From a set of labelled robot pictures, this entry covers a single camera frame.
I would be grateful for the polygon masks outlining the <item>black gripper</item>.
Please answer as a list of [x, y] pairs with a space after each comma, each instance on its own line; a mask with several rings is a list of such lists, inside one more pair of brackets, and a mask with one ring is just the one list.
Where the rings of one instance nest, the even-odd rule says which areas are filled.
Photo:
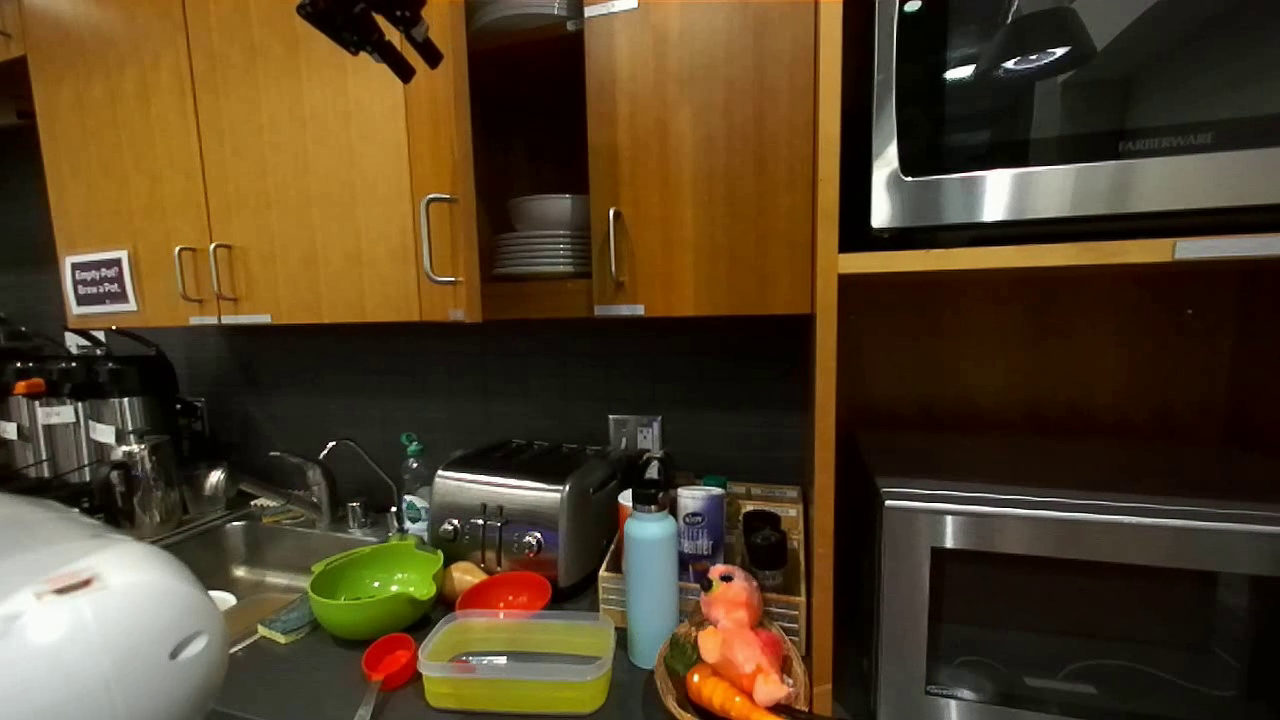
[[396, 30], [428, 67], [445, 65], [445, 53], [428, 31], [425, 9], [428, 0], [296, 0], [296, 15], [305, 26], [313, 26], [348, 58], [370, 58], [401, 83], [417, 78], [417, 65], [387, 41], [387, 30]]

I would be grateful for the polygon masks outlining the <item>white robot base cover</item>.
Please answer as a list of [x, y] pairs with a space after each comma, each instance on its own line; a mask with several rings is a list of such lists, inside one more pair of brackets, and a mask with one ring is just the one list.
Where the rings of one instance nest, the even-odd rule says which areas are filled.
[[0, 720], [198, 720], [228, 628], [162, 549], [0, 498]]

